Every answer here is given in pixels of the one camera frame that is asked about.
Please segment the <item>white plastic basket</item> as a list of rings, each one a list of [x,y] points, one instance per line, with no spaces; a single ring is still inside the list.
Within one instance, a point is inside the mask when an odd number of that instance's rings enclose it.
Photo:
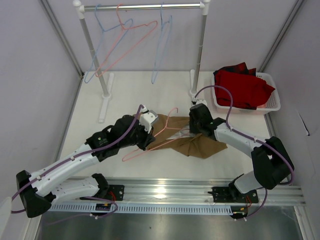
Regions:
[[[275,90],[271,93],[268,101],[263,105],[264,107],[257,107],[255,110],[254,109],[244,109],[244,108],[237,108],[237,107],[232,107],[231,113],[232,114],[248,114],[248,115],[265,115],[269,112],[276,112],[281,108],[281,102],[280,102],[280,97],[277,91],[276,84],[272,78],[272,76],[268,73],[264,72],[256,72],[256,77],[263,79],[268,85],[272,86],[275,88]],[[229,110],[229,106],[222,106],[219,105],[217,102],[216,98],[216,92],[213,89],[212,90],[212,99],[213,99],[213,104],[216,108],[216,111],[218,113],[227,113]]]

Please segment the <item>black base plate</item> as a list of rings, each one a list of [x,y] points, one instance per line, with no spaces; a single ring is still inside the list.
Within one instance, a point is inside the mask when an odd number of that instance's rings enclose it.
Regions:
[[[103,186],[102,189],[100,189],[100,187],[98,186],[97,189],[98,189],[97,193],[92,197],[111,200],[114,202],[123,201],[124,193],[125,193],[124,185],[111,184],[111,185]]]
[[[229,186],[214,186],[207,193],[212,196],[215,203],[257,204],[259,202],[255,189],[247,193],[240,193],[236,188]]]

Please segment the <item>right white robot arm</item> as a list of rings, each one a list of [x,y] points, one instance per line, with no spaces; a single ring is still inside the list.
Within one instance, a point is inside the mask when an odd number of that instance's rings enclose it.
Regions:
[[[275,136],[259,139],[240,132],[226,119],[212,118],[203,103],[189,109],[189,127],[191,133],[230,145],[251,158],[253,171],[235,178],[228,189],[228,196],[234,202],[241,201],[252,190],[272,190],[283,185],[288,176],[294,176],[295,167],[282,141]]]

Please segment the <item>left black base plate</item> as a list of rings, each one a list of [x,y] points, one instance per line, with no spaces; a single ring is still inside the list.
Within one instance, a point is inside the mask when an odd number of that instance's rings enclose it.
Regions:
[[[98,189],[97,193],[92,197],[111,200],[114,202],[123,201],[124,193],[125,193],[124,185],[111,184],[111,185],[103,186],[102,189],[100,189],[100,187],[98,186],[97,189]]]

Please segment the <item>metal clothes rack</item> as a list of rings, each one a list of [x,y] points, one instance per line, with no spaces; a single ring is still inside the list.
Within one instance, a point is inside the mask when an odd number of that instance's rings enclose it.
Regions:
[[[101,64],[99,64],[99,60],[97,57],[97,49],[94,48],[91,35],[85,20],[85,13],[86,12],[97,12],[97,11],[141,11],[141,10],[160,10],[163,9],[201,9],[202,11],[202,18],[201,18],[201,30],[200,30],[200,37],[199,37],[199,44],[198,44],[198,53],[197,53],[197,60],[196,60],[196,66],[195,69],[190,70],[190,85],[191,89],[189,91],[189,94],[192,98],[195,97],[197,87],[198,87],[198,81],[199,81],[199,73],[200,73],[200,67],[201,67],[201,59],[202,59],[202,52],[203,52],[203,44],[204,44],[204,36],[205,36],[205,28],[206,28],[206,22],[207,22],[207,15],[209,13],[209,6],[210,1],[206,0],[204,2],[199,3],[179,3],[179,4],[134,4],[134,5],[97,5],[97,6],[85,6],[83,5],[79,0],[74,0],[72,2],[73,6],[76,9],[77,15],[79,17],[79,21],[90,51],[90,55],[92,58],[92,65],[95,67],[95,72],[93,75],[99,79],[100,85],[102,87],[102,105],[100,114],[98,117],[99,123],[104,123],[108,104],[110,101],[110,98],[112,97],[112,87],[113,82],[115,79],[115,74],[110,73],[108,81],[105,81],[104,79],[104,72],[101,71]]]

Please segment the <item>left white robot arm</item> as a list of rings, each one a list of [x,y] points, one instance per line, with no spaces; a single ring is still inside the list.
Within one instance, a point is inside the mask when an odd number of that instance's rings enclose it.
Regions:
[[[38,217],[55,204],[77,198],[105,199],[109,193],[109,184],[100,173],[84,180],[66,180],[117,155],[120,149],[137,146],[145,150],[155,141],[153,125],[157,120],[158,115],[151,111],[138,117],[124,115],[115,124],[95,132],[67,157],[32,173],[26,170],[17,173],[17,196],[21,199],[27,217]]]

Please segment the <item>tan brown skirt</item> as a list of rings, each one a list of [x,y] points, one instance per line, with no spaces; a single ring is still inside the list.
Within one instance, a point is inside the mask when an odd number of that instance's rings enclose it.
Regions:
[[[225,143],[214,141],[199,133],[195,135],[194,139],[192,139],[188,145],[181,145],[180,148],[172,150],[187,157],[207,159],[225,149],[227,149],[227,145]]]

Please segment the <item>red folded garment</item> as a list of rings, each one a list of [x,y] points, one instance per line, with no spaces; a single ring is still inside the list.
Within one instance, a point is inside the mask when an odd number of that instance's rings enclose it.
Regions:
[[[232,96],[233,107],[256,110],[265,105],[275,88],[256,76],[256,69],[248,69],[245,62],[225,66],[214,73],[214,84],[227,89],[215,88],[216,101],[220,106],[228,107]]]

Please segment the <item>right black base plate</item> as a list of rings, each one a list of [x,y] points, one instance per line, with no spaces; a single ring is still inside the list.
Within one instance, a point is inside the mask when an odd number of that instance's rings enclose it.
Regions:
[[[240,193],[236,188],[229,186],[214,186],[207,193],[212,196],[215,203],[257,204],[259,202],[255,189],[247,193]]]

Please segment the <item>aluminium mounting rail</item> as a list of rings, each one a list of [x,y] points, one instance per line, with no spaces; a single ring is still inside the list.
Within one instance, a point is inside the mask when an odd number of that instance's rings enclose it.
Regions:
[[[231,179],[174,179],[108,177],[111,185],[124,185],[123,203],[202,205],[213,203],[212,187],[226,187]],[[305,206],[300,186],[278,185],[267,191],[265,206]]]

